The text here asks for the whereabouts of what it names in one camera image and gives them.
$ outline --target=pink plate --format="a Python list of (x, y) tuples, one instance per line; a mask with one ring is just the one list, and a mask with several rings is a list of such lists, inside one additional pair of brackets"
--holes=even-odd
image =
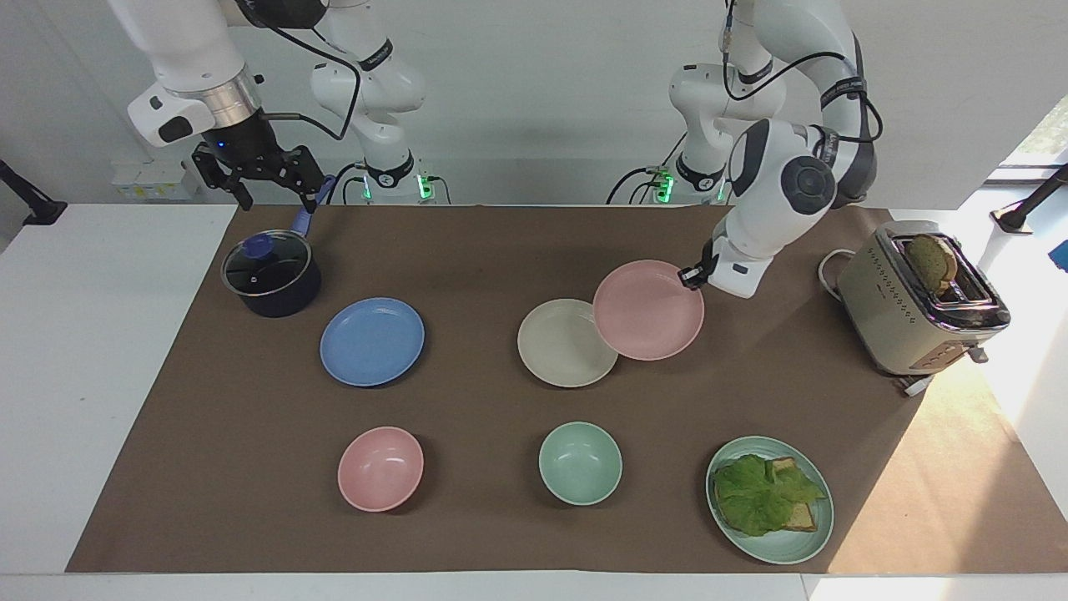
[(423, 478), (423, 448), (391, 426), (357, 437), (337, 465), (337, 488), (361, 511), (389, 511), (408, 501)]
[(663, 260), (618, 267), (594, 295), (594, 323), (608, 346), (642, 362), (666, 360), (690, 346), (705, 322), (705, 297)]

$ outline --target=brown table mat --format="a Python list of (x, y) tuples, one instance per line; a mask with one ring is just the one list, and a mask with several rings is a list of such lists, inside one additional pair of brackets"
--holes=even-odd
[[(323, 291), (274, 321), (217, 269), (294, 209), (238, 213), (68, 571), (1068, 571), (1068, 524), (981, 379), (961, 366), (905, 399), (820, 289), (819, 258), (859, 247), (884, 210), (829, 215), (750, 300), (706, 289), (704, 331), (676, 358), (621, 359), (577, 391), (523, 368), (515, 339), (531, 310), (588, 300), (632, 259), (692, 264), (724, 210), (325, 207), (311, 235)], [(415, 307), (427, 345), (396, 383), (349, 389), (324, 371), (318, 341), (372, 296)], [(624, 454), (619, 489), (593, 508), (556, 501), (537, 472), (541, 439), (576, 420)], [(426, 473), (398, 510), (360, 513), (336, 463), (382, 425), (415, 434)], [(834, 535), (805, 564), (751, 559), (709, 516), (708, 461), (749, 434), (798, 447), (831, 487)]]

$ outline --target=white cord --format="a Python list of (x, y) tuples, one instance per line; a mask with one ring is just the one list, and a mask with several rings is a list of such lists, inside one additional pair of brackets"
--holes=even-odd
[(833, 287), (831, 287), (831, 284), (827, 283), (827, 275), (823, 274), (823, 267), (827, 266), (827, 262), (837, 256), (838, 254), (847, 254), (849, 256), (852, 256), (857, 253), (853, 252), (852, 250), (849, 250), (848, 248), (838, 248), (837, 250), (832, 250), (830, 254), (823, 256), (823, 259), (819, 262), (819, 266), (816, 267), (816, 276), (819, 278), (819, 283), (823, 286), (823, 289), (826, 289), (827, 292), (830, 294), (831, 296), (837, 298), (838, 303), (842, 303), (842, 295), (838, 294), (837, 290), (835, 290)]

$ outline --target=lettuce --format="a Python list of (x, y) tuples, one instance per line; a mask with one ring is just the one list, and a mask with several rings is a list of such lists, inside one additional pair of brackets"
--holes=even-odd
[(713, 476), (716, 499), (731, 527), (749, 536), (781, 531), (796, 503), (812, 503), (823, 493), (797, 468), (775, 471), (770, 461), (747, 455)]

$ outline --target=bread slice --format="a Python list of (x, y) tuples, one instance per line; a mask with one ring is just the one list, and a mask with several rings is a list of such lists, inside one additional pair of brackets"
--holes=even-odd
[(957, 276), (957, 255), (946, 241), (930, 234), (920, 234), (909, 242), (906, 253), (924, 287), (941, 296)]
[[(771, 460), (771, 469), (775, 472), (797, 466), (798, 462), (792, 457), (781, 457), (779, 459)], [(794, 504), (794, 512), (790, 513), (790, 519), (786, 522), (786, 525), (783, 526), (783, 529), (796, 533), (816, 532), (816, 518), (813, 517), (812, 508), (808, 507), (807, 503)]]

